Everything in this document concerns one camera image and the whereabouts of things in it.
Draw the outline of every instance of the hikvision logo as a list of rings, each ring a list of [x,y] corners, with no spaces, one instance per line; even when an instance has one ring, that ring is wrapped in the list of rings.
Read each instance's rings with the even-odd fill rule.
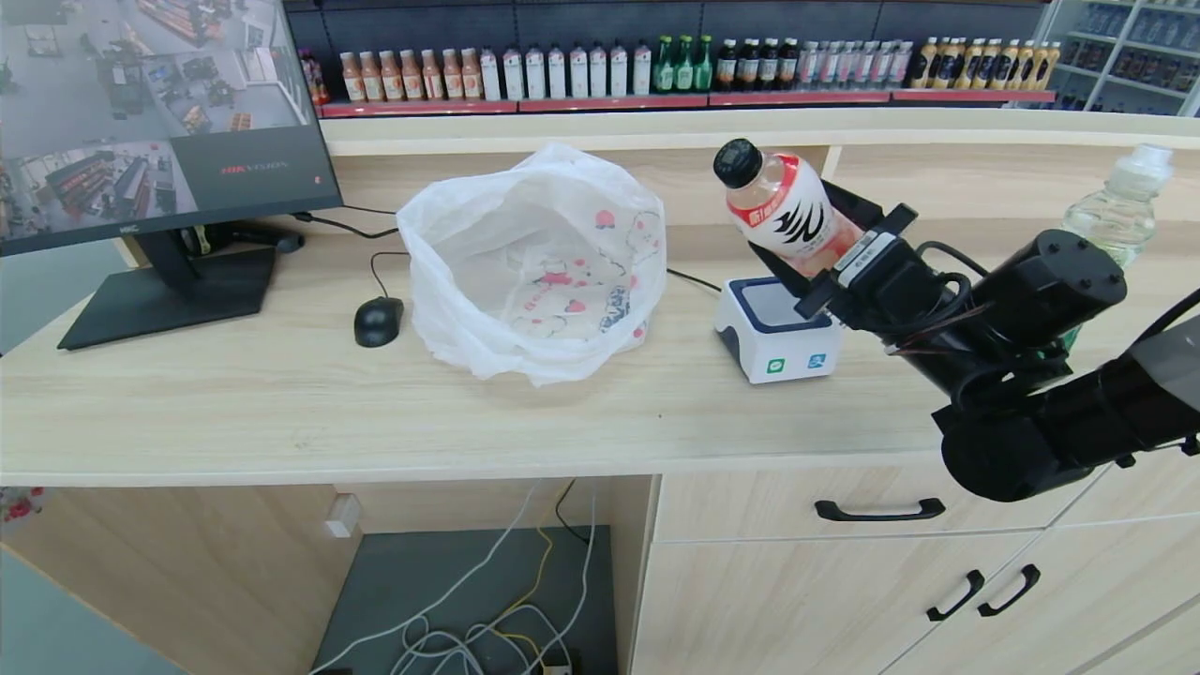
[[[287,162],[263,162],[259,165],[234,165],[229,167],[222,167],[221,173],[258,173],[263,171],[275,171],[281,168],[288,168]]]

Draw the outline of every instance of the computer mouse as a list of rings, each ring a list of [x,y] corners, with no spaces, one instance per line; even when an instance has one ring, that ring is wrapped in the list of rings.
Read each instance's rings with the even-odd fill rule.
[[[354,341],[362,347],[382,347],[400,335],[404,303],[400,298],[374,298],[354,312]]]

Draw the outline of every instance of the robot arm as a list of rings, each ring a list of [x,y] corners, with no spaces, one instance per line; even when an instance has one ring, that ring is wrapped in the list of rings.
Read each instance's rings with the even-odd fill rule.
[[[1187,438],[1198,454],[1200,317],[1166,330],[1200,301],[1193,293],[1129,350],[1072,375],[1061,335],[1124,299],[1121,268],[1085,239],[1045,231],[972,283],[922,261],[902,238],[917,214],[826,183],[834,208],[864,231],[833,269],[808,280],[770,251],[750,247],[797,298],[805,318],[823,310],[875,333],[950,399],[932,413],[942,458],[964,488],[1013,502],[1079,480],[1100,465]]]

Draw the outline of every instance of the counter top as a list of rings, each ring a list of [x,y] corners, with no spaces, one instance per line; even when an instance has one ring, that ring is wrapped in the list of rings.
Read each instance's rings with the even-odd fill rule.
[[[335,156],[532,153],[548,142],[580,150],[719,148],[755,143],[905,145],[1004,143],[1200,149],[1200,120],[1157,115],[994,108],[782,108],[328,119]]]
[[[670,229],[670,259],[683,271],[764,274],[731,227]],[[942,239],[989,264],[1036,229],[918,221],[910,240]],[[1130,298],[1084,331],[1076,370],[1115,356],[1194,287],[1200,245],[1189,229],[1163,226],[1130,271]],[[367,261],[398,239],[308,240],[281,257],[258,316],[60,352],[80,305],[6,354],[0,484],[602,476],[928,458],[938,447],[929,413],[944,396],[874,336],[847,334],[832,377],[751,387],[713,333],[715,294],[674,277],[646,345],[584,382],[478,381],[434,360],[408,317],[395,342],[365,350],[350,321],[379,294]],[[407,261],[378,265],[407,300]]]

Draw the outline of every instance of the white shelving unit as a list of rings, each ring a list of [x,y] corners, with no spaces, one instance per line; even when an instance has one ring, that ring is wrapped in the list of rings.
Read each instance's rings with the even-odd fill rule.
[[[1200,40],[1193,35],[1183,46],[1193,26],[1200,31],[1200,1],[1188,6],[1193,1],[1055,0],[1038,37],[1063,42],[1064,58],[1050,86],[1061,92],[1056,104],[1195,117],[1200,108]],[[1166,30],[1174,30],[1170,46],[1163,44]],[[1078,49],[1070,48],[1073,42]]]

